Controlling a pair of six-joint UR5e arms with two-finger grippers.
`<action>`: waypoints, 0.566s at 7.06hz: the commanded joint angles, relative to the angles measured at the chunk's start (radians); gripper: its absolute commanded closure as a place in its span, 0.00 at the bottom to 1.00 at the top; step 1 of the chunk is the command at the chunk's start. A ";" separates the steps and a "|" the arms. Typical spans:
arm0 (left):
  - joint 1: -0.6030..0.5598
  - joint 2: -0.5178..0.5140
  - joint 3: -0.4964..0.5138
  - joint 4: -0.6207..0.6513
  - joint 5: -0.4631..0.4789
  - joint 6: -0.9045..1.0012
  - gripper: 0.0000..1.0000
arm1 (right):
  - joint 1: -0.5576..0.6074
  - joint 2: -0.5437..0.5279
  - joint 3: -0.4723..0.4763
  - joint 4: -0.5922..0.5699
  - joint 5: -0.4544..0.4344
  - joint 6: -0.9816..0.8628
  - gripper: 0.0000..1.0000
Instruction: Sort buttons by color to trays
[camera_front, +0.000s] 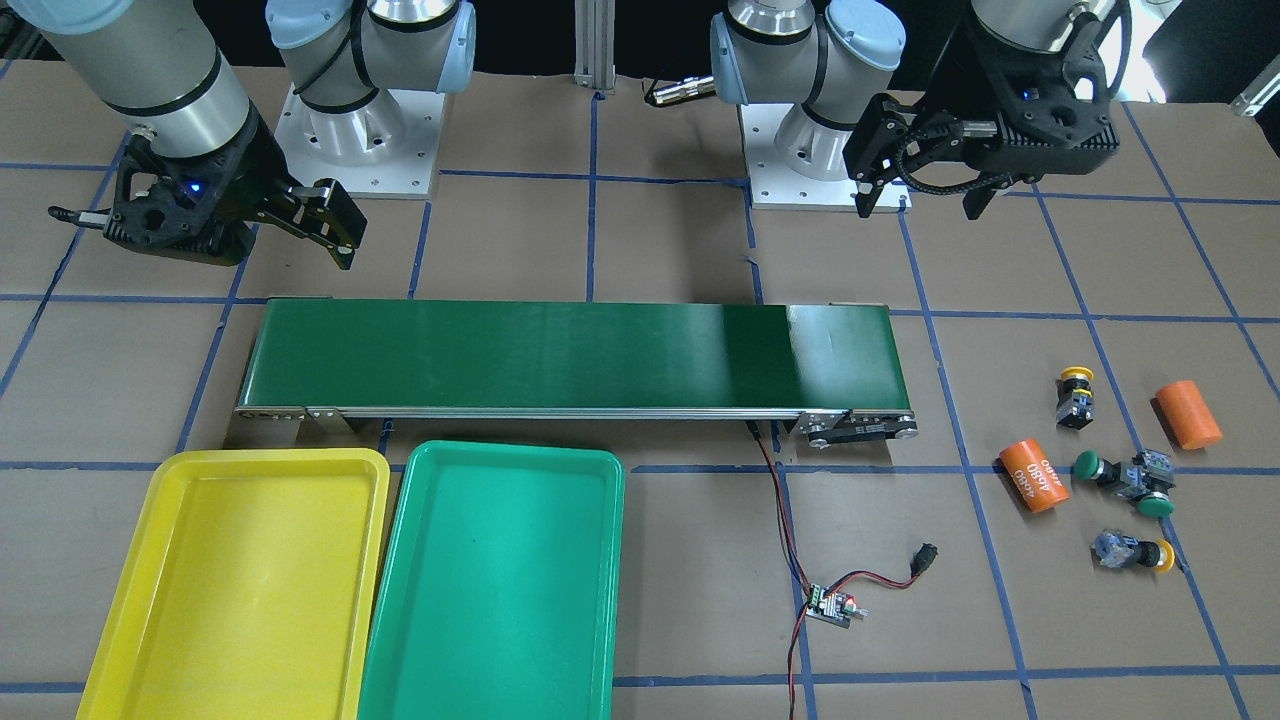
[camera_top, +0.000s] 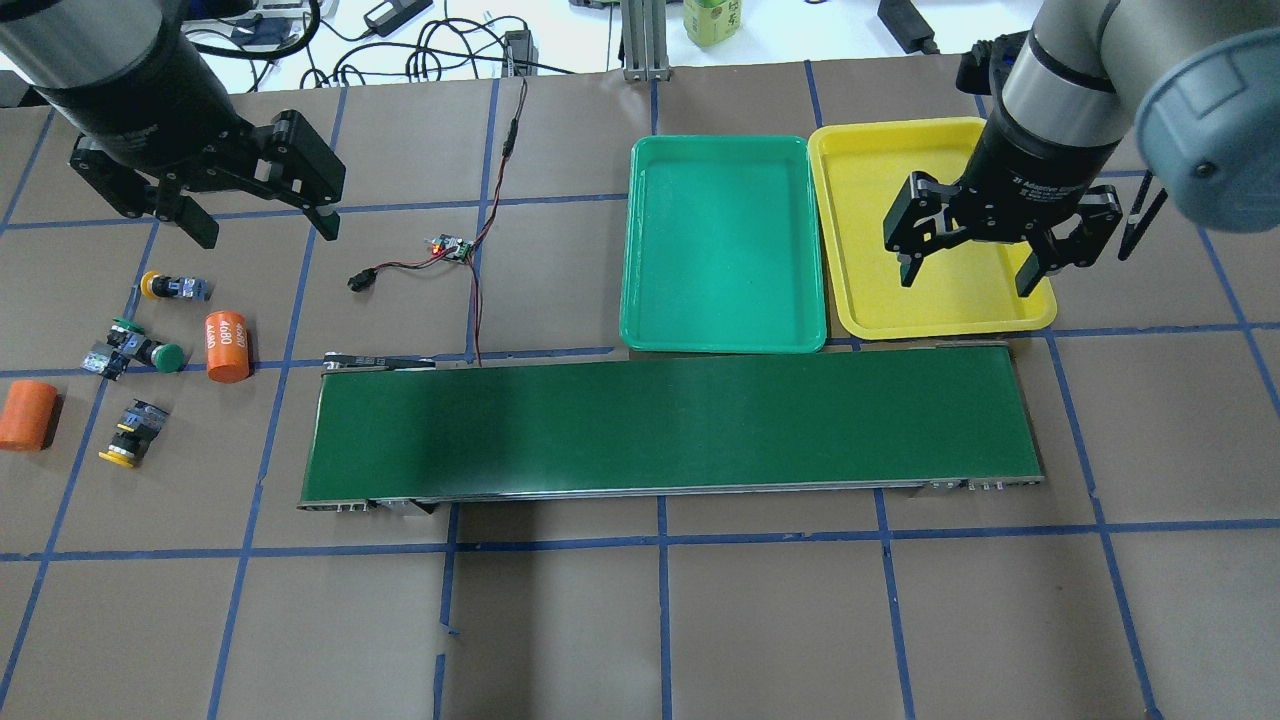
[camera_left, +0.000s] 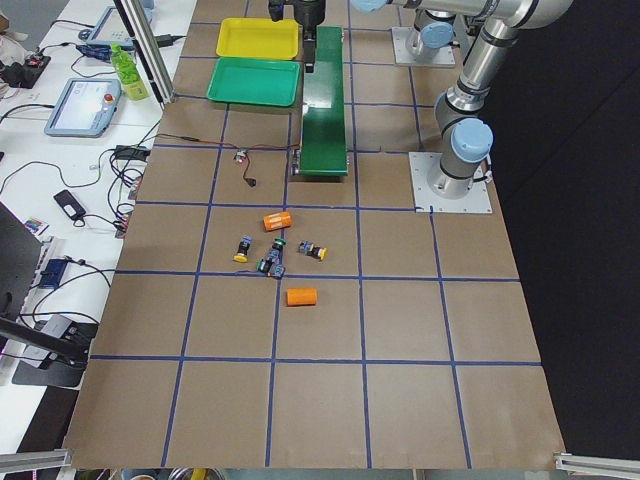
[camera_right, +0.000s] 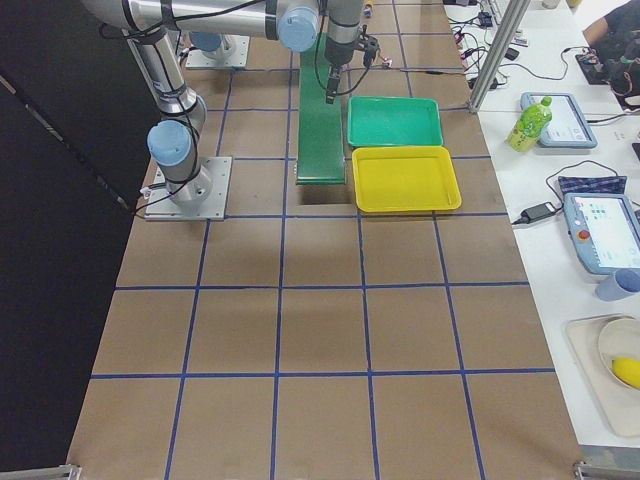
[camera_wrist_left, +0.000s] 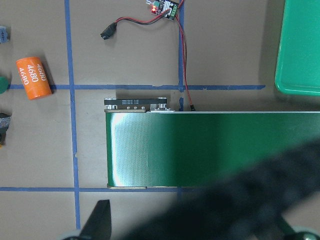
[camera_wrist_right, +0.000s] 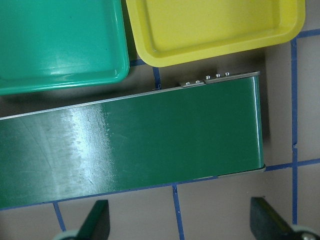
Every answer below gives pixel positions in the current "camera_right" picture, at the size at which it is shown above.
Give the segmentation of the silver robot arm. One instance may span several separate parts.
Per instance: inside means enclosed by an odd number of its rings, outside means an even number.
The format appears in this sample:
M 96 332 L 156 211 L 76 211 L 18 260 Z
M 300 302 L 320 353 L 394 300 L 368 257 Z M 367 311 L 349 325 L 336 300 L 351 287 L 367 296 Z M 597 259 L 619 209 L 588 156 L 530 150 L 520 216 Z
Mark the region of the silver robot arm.
M 317 48 L 324 37 L 328 73 L 318 84 L 332 104 L 346 94 L 341 75 L 354 53 L 363 53 L 369 69 L 379 51 L 361 23 L 363 10 L 362 1 L 174 1 L 167 16 L 193 31 L 264 37 L 298 53 Z
M 121 31 L 161 113 L 147 145 L 165 179 L 162 202 L 195 210 L 210 195 L 213 178 L 198 153 L 206 105 L 188 87 L 173 31 L 231 34 L 277 40 L 294 52 L 308 50 L 319 33 L 313 1 L 86 1 L 107 27 Z

